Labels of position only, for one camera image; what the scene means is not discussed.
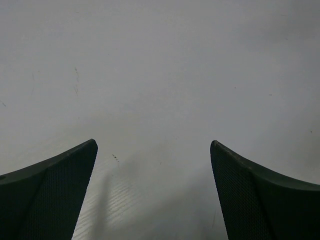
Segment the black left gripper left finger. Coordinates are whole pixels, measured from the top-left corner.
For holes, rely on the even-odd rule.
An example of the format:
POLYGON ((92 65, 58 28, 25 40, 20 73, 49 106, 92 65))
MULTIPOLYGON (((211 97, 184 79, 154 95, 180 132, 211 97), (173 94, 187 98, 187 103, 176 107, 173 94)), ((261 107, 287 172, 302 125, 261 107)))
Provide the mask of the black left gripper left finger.
POLYGON ((0 177, 2 240, 70 240, 95 165, 87 140, 57 156, 0 177))

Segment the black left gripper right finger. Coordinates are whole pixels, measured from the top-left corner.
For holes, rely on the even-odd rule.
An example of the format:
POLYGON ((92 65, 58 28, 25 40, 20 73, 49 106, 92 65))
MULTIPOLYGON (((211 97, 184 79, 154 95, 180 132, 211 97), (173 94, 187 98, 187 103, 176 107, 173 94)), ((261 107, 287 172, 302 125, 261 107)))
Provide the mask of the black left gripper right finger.
POLYGON ((224 146, 210 159, 230 240, 318 240, 320 186, 285 176, 224 146))

